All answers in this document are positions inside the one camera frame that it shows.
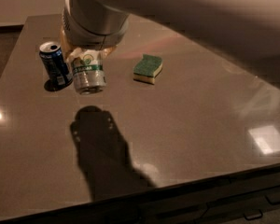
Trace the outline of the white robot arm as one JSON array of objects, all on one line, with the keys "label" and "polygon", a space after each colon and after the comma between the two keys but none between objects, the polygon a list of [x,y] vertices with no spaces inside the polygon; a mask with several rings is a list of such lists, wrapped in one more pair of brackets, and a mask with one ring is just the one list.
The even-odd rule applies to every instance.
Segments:
[{"label": "white robot arm", "polygon": [[280,0],[64,0],[63,47],[114,47],[131,14],[197,42],[280,89]]}]

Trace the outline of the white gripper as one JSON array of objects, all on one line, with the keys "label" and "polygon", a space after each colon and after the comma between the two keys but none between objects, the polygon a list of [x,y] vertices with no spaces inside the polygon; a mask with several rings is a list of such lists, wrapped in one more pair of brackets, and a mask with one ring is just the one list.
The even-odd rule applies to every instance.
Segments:
[{"label": "white gripper", "polygon": [[127,32],[128,17],[127,13],[102,5],[65,7],[60,31],[65,61],[71,63],[81,48],[100,50],[101,58],[105,59],[116,50]]}]

